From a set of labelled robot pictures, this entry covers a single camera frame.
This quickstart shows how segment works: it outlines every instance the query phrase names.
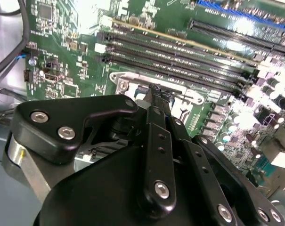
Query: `capacitor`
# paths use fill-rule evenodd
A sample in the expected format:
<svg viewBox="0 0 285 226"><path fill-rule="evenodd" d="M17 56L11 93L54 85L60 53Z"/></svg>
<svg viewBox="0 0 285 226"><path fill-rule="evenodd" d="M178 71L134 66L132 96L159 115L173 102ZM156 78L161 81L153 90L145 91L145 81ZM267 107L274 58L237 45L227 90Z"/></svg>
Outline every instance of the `capacitor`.
<svg viewBox="0 0 285 226"><path fill-rule="evenodd" d="M253 146L256 145L256 140L253 138L253 136L251 134L247 134L246 139L251 143L251 145L253 145Z"/></svg>
<svg viewBox="0 0 285 226"><path fill-rule="evenodd" d="M261 153L256 148L252 147L250 151L256 159L261 157Z"/></svg>
<svg viewBox="0 0 285 226"><path fill-rule="evenodd" d="M231 139L231 137L229 136L227 132L222 132L220 136L223 142L229 142Z"/></svg>
<svg viewBox="0 0 285 226"><path fill-rule="evenodd" d="M215 144L214 144L220 151L224 151L225 150L225 147L224 147L224 145L223 145L223 143L222 142L216 142Z"/></svg>
<svg viewBox="0 0 285 226"><path fill-rule="evenodd" d="M234 124L240 122L240 116L237 113L232 113L230 117L232 118Z"/></svg>
<svg viewBox="0 0 285 226"><path fill-rule="evenodd" d="M279 96L279 93L271 89L269 86L264 86L262 90L271 100L274 100Z"/></svg>
<svg viewBox="0 0 285 226"><path fill-rule="evenodd" d="M285 84L276 79L269 79L268 84L278 91L283 91L285 89Z"/></svg>
<svg viewBox="0 0 285 226"><path fill-rule="evenodd" d="M228 132L230 132L230 133L236 131L236 129L237 129L236 125L234 125L232 122L228 122L226 124L226 128L227 128Z"/></svg>
<svg viewBox="0 0 285 226"><path fill-rule="evenodd" d="M278 96L273 102L282 110L285 110L285 98L283 96Z"/></svg>
<svg viewBox="0 0 285 226"><path fill-rule="evenodd" d="M279 124L274 119L270 121L269 125L272 126L274 129L279 128Z"/></svg>

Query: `black plastic bracket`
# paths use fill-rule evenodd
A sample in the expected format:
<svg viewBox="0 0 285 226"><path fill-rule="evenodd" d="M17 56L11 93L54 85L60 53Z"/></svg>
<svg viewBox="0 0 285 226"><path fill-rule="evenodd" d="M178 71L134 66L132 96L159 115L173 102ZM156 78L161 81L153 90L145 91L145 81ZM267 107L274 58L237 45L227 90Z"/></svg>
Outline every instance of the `black plastic bracket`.
<svg viewBox="0 0 285 226"><path fill-rule="evenodd" d="M24 147L52 163L63 164L74 159L85 127L114 117L131 116L137 110L135 102L123 95L31 101L16 108L11 131ZM31 114L37 111L44 112L49 119L44 123L33 121ZM58 129L65 126L75 132L73 139L58 135Z"/></svg>

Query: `pcie slot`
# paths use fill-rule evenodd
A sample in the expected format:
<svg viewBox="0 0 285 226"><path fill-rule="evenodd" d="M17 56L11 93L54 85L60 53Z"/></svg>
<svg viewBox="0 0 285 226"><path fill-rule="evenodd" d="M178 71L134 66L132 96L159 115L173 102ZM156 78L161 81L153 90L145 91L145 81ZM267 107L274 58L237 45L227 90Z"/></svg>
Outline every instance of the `pcie slot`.
<svg viewBox="0 0 285 226"><path fill-rule="evenodd" d="M118 28L115 28L115 30L117 31L121 31L121 32L124 32L126 33L127 35L133 35L134 37L140 37L140 38L143 38L143 39L149 39L149 40L154 40L154 41L159 41L159 42L163 42L163 43L167 43L167 44L170 44L170 45L174 45L174 46L177 46L175 43L172 43L170 41L167 41L167 40L164 40L164 39L161 39L161 38L156 38L156 37L151 37L151 36L146 36L144 34L141 34L139 32L135 32L135 31L131 31L129 30L128 28L124 28L124 27L118 27ZM250 67L256 67L257 64L253 64L253 63L249 63L249 62L242 62L242 61L237 61L237 60L234 60L234 59L229 59L229 58L225 58L223 56L218 56L218 55L214 55L212 53L209 53L209 52L205 52L203 50L201 50L200 48L197 48L197 47L182 47L182 48L186 48L186 49L190 49L190 51L193 51L195 53L199 53L199 54L202 54L202 55L205 55L205 56L209 56L209 57L215 57L216 59L219 59L219 60L228 60L230 62L234 62L234 63L241 63L241 64L245 64L245 65L248 65ZM223 67L225 66L226 64L223 64L223 63L219 63L219 62L213 62L211 60L206 60L206 59L202 59L202 62L207 62L208 64L210 65L215 65L213 63L217 63L217 67ZM235 67L232 67L234 72L238 72L237 70L239 70L238 68L235 68Z"/></svg>
<svg viewBox="0 0 285 226"><path fill-rule="evenodd" d="M202 86L207 87L209 89L217 90L217 91L222 92L224 94L238 95L241 93L241 90L238 88L225 87L225 86L222 86L220 84L215 84L215 83L213 83L215 81L212 78L207 78L205 76L200 77L196 73L183 73L183 72L181 73L179 71L177 71L177 72L169 71L169 69L166 68L165 65L158 65L158 64L149 65L149 64L141 63L141 62L138 62L135 60L126 59L123 56L114 56L114 55L110 55L110 57L108 57L108 56L96 56L96 59L98 59L100 62L103 62L103 63L108 63L108 62L117 63L119 65L132 67L133 69L139 69L139 70L142 70L144 72L159 74L159 75L163 75L163 76L169 77L169 78L174 78L177 80L193 82L195 84L202 85Z"/></svg>
<svg viewBox="0 0 285 226"><path fill-rule="evenodd" d="M216 70L221 70L221 71L224 71L224 72L229 73L229 74L242 75L244 73L244 70L234 68L234 67L228 66L226 64L220 63L220 62L214 62L211 60L207 60L207 59L204 59L201 57L196 57L196 56L192 55L193 52L195 52L195 53L198 52L200 55L206 55L207 54L209 56L210 55L209 53L205 53L203 51L195 50L195 49L184 47L184 46L178 46L177 44L174 44L172 42L168 42L165 40L159 40L159 39L156 39L154 37L147 37L146 35L142 35L142 34L137 33L137 32L135 33L135 35L142 35L143 36L142 38L144 38L145 40L153 40L157 44L155 44L154 42L149 42L149 41L145 42L142 40L138 40L138 39L135 39L131 36L126 36L126 35L116 34L116 33L110 33L110 32L103 32L103 33L100 32L98 34L98 36L101 36L101 35L111 35L110 40L108 40L108 41L119 41L121 43L126 42L126 43L133 44L133 45L139 45L139 46L144 47L144 48L150 48L153 50L161 51L163 53L171 54L174 56L183 57L183 58L186 58L186 59L192 61L192 63L204 65L204 66L210 66Z"/></svg>
<svg viewBox="0 0 285 226"><path fill-rule="evenodd" d="M254 50L264 51L264 52L274 51L280 56L285 56L285 46L257 39L248 35L239 34L210 24L198 21L192 21L190 25L190 30L204 35L209 35L215 38L234 41L239 44L248 46Z"/></svg>
<svg viewBox="0 0 285 226"><path fill-rule="evenodd" d="M263 18L260 18L258 16L251 15L251 14L248 14L248 13L245 13L245 12L241 12L241 11L238 11L238 10L235 10L235 9L231 9L231 8L225 9L221 5L219 5L218 3L215 3L215 2L210 2L210 1L207 1L207 0L198 0L196 3L198 5L201 5L201 6L206 7L206 8L212 8L212 9L215 9L217 11L220 11L220 12L223 12L223 13L227 13L227 14L230 14L230 15L243 16L243 17L248 18L251 21L267 24L267 25L274 26L274 27L277 27L277 28L285 30L285 24L276 24L276 23L274 23L272 21L269 21L268 19L263 19Z"/></svg>
<svg viewBox="0 0 285 226"><path fill-rule="evenodd" d="M153 56L153 55L151 55L150 53L147 53L147 52L141 52L141 51L136 50L136 49L135 50L134 49L128 49L126 47L120 47L120 46L113 46L111 50L113 52L116 52L116 53L124 54L124 55L126 55L128 57L131 57L133 59L135 59L137 57L140 57L142 59L148 59L148 60L150 60L152 62L159 62L159 63L165 64L165 65L170 65L171 67L174 67L174 68L184 69L184 70L188 70L190 72L195 72L199 76L212 77L213 79L215 79L217 81L220 81L222 83L223 82L226 82L228 84L232 83L235 86L237 85L238 82L241 82L241 83L245 84L245 82L239 81L238 79L235 79L235 78L232 78L232 77L224 76L224 75L221 75L221 74L217 74L217 73L213 73L213 72L210 72L210 71L194 68L194 67L191 67L191 66L188 66L188 65L185 65L185 64L181 64L179 62L172 61L172 57L173 56L171 58L164 59L164 58L162 58L162 56L160 57L160 55L159 56Z"/></svg>
<svg viewBox="0 0 285 226"><path fill-rule="evenodd" d="M262 39L258 39L258 38L255 38L255 37L252 37L249 35L244 35L244 34L240 34L237 32L233 32L233 31L230 31L230 30L227 30L227 29L224 29L221 27L213 26L210 24L206 24L203 22L192 21L191 26L204 28L204 29L212 31L212 32L218 32L218 33L221 33L223 35L227 35L228 37L236 38L239 40L244 40L244 41L247 41L249 43L255 43L255 44L263 46L263 47L273 48L273 49L285 52L285 46L282 46L280 44L273 43L270 41L265 41Z"/></svg>

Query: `ram slot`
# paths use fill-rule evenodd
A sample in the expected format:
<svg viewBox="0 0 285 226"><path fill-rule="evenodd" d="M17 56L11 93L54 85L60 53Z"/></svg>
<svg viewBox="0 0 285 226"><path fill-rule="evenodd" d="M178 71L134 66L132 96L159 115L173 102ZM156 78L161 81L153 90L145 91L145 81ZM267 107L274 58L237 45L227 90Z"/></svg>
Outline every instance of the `ram slot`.
<svg viewBox="0 0 285 226"><path fill-rule="evenodd" d="M275 51L275 53L277 53L278 55L285 56L285 46L270 41L261 40L248 35L240 34L237 32L233 32L221 27L213 26L210 24L194 20L190 24L190 30L224 40L236 41L254 50L259 50L259 51L265 50L266 52Z"/></svg>
<svg viewBox="0 0 285 226"><path fill-rule="evenodd" d="M121 47L121 46L112 46L110 50L112 52L124 54L127 57L131 57L133 59L137 57L142 58L142 59L148 59L153 62L163 63L165 65L171 65L174 68L195 72L199 74L200 76L213 77L215 80L220 81L220 82L227 82L229 84L232 83L233 85L237 85L238 82L244 85L246 84L244 81L238 80L238 78L228 77L228 76L221 75L218 73L213 73L213 72L209 72L206 70L194 68L189 65L188 61L177 62L175 61L175 59L178 59L178 57L175 57L175 56L168 56L166 54L160 54L160 53L154 56L154 54L152 54L154 52L150 52L150 51L142 52L137 49L129 49L127 47Z"/></svg>
<svg viewBox="0 0 285 226"><path fill-rule="evenodd" d="M116 63L118 65L124 65L129 68L138 69L143 72L149 72L152 74L159 74L167 78L173 78L180 81L188 81L194 84L202 85L208 89L214 89L224 94L233 94L236 97L241 94L241 89L234 87L233 85L222 86L220 81L215 81L210 77L200 76L197 73L187 72L185 70L177 70L170 68L168 65L146 62L139 62L133 59L127 59L124 55L117 53L111 53L109 56L96 56L96 60L101 63Z"/></svg>
<svg viewBox="0 0 285 226"><path fill-rule="evenodd" d="M242 69L238 69L235 67L231 67L229 65L220 63L220 62L214 62L210 60L206 60L202 57L193 56L194 53L197 52L197 50L179 46L177 44L165 41L165 40L158 40L154 37L147 37L143 35L144 40L137 40L131 36L126 36L122 34L116 34L116 33L109 33L109 32L100 32L98 34L98 38L103 41L107 40L108 42L116 41L120 42L121 44L132 44L132 45L138 45L140 47L149 48L156 51L161 51L162 53L182 57L185 59L188 59L191 61L191 63L197 64L197 65L203 65L203 66L210 66L214 70L221 71L221 74L226 73L230 76L233 75L236 76L243 76L245 79L248 79L250 77L249 73L246 73ZM199 53L200 55L205 55L206 53L201 51Z"/></svg>
<svg viewBox="0 0 285 226"><path fill-rule="evenodd" d="M168 43L170 45L177 45L176 43L164 40L164 39L162 39L160 37L146 36L145 34L142 34L142 33L139 33L139 32L135 32L135 31L129 30L128 28L124 28L124 27L118 27L118 28L115 28L115 30L123 32L123 33L125 33L125 35L133 36L134 38L135 37L140 37L140 38L143 38L143 39L149 39L149 40L160 41L160 42L163 42L163 43ZM198 47L184 47L184 48L189 48L191 51L193 51L195 53L199 53L199 54L202 54L202 55L205 55L205 56L208 56L208 57L214 56L216 59L219 59L219 60L227 60L227 61L230 61L230 62L233 62L233 63L239 63L239 64L247 65L247 66L253 67L253 68L257 67L257 64L249 63L249 62L237 61L237 60L230 59L230 58L227 58L227 57L224 57L224 56L214 55L214 54L212 54L210 52L206 52L204 49L200 49Z"/></svg>

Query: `blue wire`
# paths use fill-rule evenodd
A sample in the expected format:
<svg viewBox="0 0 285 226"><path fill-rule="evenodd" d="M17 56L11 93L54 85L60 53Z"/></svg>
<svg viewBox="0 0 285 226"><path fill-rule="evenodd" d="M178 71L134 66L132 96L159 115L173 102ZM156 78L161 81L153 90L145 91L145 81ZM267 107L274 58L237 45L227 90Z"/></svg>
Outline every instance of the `blue wire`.
<svg viewBox="0 0 285 226"><path fill-rule="evenodd" d="M21 58L25 58L25 57L26 57L26 55L25 55L25 54L24 54L24 55L19 55L19 56L17 56L17 57L16 57L16 59L17 59L17 60L19 60L19 59L21 59Z"/></svg>

